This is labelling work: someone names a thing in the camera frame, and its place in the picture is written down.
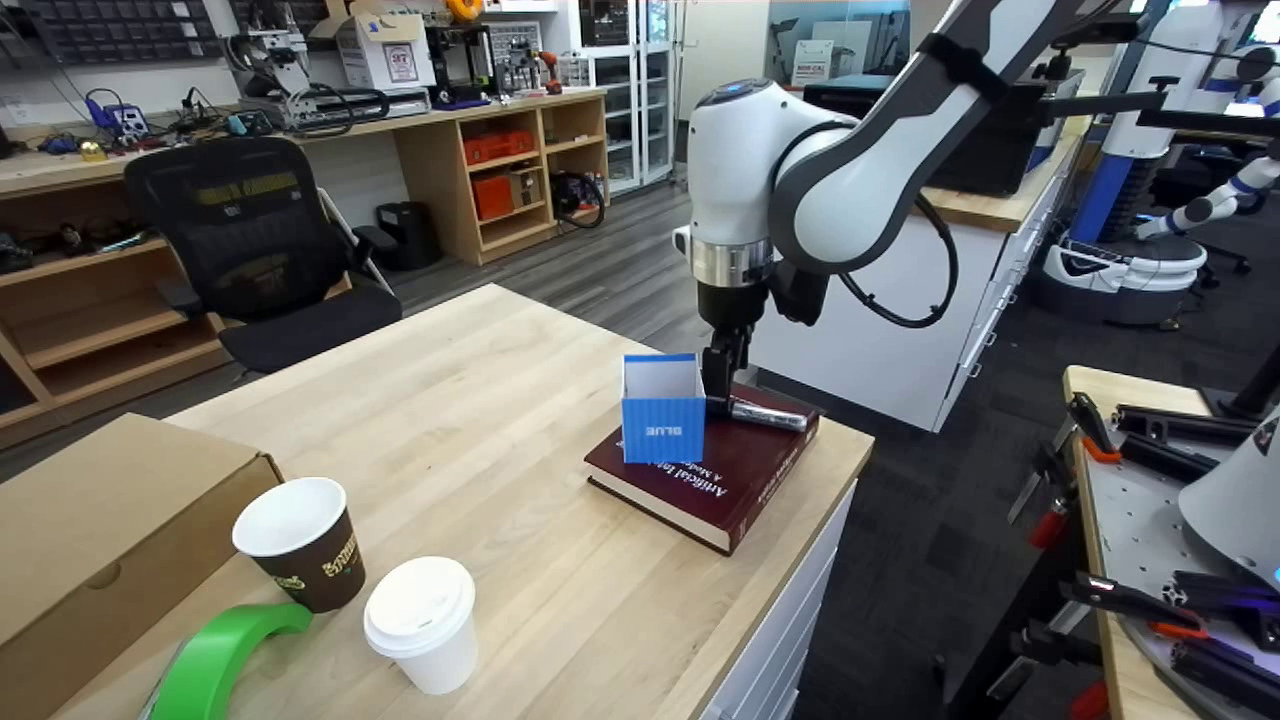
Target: workbench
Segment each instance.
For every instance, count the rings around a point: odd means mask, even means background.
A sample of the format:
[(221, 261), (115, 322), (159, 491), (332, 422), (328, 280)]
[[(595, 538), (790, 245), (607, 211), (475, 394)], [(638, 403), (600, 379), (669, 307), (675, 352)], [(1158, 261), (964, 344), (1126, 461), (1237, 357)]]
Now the workbench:
[[(1104, 368), (1079, 368), (1070, 363), (1064, 372), (1064, 401), (1087, 392), (1094, 412), (1109, 421), (1117, 403), (1136, 403), (1136, 408), (1163, 408), (1163, 412), (1191, 412), (1206, 415), (1206, 403), (1201, 401), (1197, 387), (1181, 385), (1158, 385), (1145, 376), (1121, 376)], [(1019, 590), (1002, 609), (1001, 622), (992, 626), (989, 644), (975, 651), (967, 676), (954, 684), (947, 699), (947, 717), (995, 717), (1002, 699), (983, 697), (1001, 666), (1010, 665), (1007, 651), (1007, 632), (1025, 626), (1029, 621), (1043, 621), (1064, 603), (1054, 590), (1061, 580), (1069, 580), (1074, 568), (1087, 568), (1094, 575), (1109, 575), (1104, 563), (1104, 543), (1101, 543), (1101, 504), (1092, 491), (1092, 472), (1085, 463), (1079, 438), (1069, 438), (1070, 450), (1070, 478), (1074, 478), (1074, 512), (1069, 534), (1039, 552), (1037, 568), (1025, 575)], [(1104, 680), (1109, 680), (1109, 713), (1110, 720), (1191, 720), (1197, 713), (1154, 676), (1151, 660), (1139, 655), (1132, 637), (1121, 626), (1110, 613), (1092, 613), (1094, 615), (1094, 640), (1104, 651)]]
[[(958, 280), (947, 315), (933, 326), (894, 326), (870, 315), (838, 280), (826, 284), (824, 315), (806, 322), (763, 310), (750, 363), (898, 422), (941, 430), (964, 385), (978, 376), (983, 348), (1016, 301), (1051, 211), (1070, 181), (1087, 118), (1069, 118), (1046, 159), (1010, 197), (941, 192), (923, 197), (947, 221)], [(898, 315), (926, 315), (947, 287), (947, 254), (936, 228), (915, 211), (898, 238), (857, 280)]]
[[(226, 717), (787, 717), (870, 436), (818, 421), (730, 556), (586, 485), (638, 344), (475, 287), (169, 422), (337, 477), (365, 590), (270, 640)], [(475, 575), (478, 666), (419, 697), (358, 613), (410, 556)], [(104, 666), (62, 717), (137, 717), (173, 651), (226, 603), (285, 598), (243, 556)]]
[[(489, 265), (555, 233), (555, 168), (607, 177), (605, 90), (593, 87), (366, 118), (345, 136), (302, 138), (302, 146), (332, 153), (358, 136), (394, 146), (394, 154), (385, 154), (389, 168), (374, 173), (401, 173), (407, 197), (389, 198), (429, 207), (439, 249), (469, 265)], [(0, 233), (30, 238), (59, 237), (68, 222), (137, 222), (140, 211), (119, 181), (126, 159), (44, 153), (0, 159)], [(510, 198), (478, 211), (475, 187), (503, 181), (510, 181)], [(169, 307), (159, 284), (184, 284), (184, 267), (155, 237), (137, 249), (38, 261), (0, 277), (0, 449), (226, 360), (214, 326)]]

